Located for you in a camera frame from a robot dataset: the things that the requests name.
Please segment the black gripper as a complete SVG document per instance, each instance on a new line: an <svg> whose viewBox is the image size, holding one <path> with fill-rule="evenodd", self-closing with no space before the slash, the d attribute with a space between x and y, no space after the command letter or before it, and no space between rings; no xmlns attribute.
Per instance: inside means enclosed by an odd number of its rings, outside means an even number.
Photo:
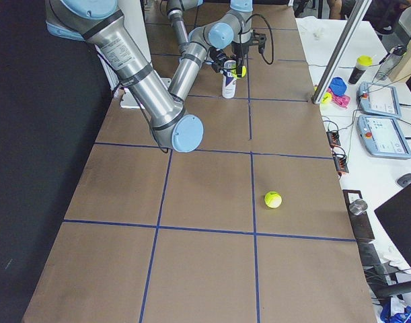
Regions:
<svg viewBox="0 0 411 323"><path fill-rule="evenodd" d="M209 56L211 59L211 67L215 73L222 73L222 67L227 60L227 55L223 50L211 47L209 51ZM223 68L223 75L227 78L237 78L236 69Z"/></svg>
<svg viewBox="0 0 411 323"><path fill-rule="evenodd" d="M237 78L243 77L243 58L248 57L249 45L247 42L232 42L232 52L237 58Z"/></svg>

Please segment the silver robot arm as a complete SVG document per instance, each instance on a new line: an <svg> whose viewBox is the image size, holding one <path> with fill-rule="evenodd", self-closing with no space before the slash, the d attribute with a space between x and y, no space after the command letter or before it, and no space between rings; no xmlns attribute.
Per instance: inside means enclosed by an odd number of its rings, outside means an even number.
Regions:
<svg viewBox="0 0 411 323"><path fill-rule="evenodd" d="M236 75L242 78L246 74L246 61L251 45L251 21L249 17L253 12L252 0L233 0L230 2L231 12L235 14L240 23L239 31L232 42L232 52L235 55Z"/></svg>
<svg viewBox="0 0 411 323"><path fill-rule="evenodd" d="M96 45L121 84L128 88L149 117L149 129L160 147L187 153L201 143L204 127L187 113L184 100L211 48L224 49L235 35L249 27L251 1L231 1L218 21L186 32L183 13L202 1L168 1L167 16L179 42L182 57L169 85L165 85L124 26L117 1L46 1L48 31L62 38Z"/></svg>

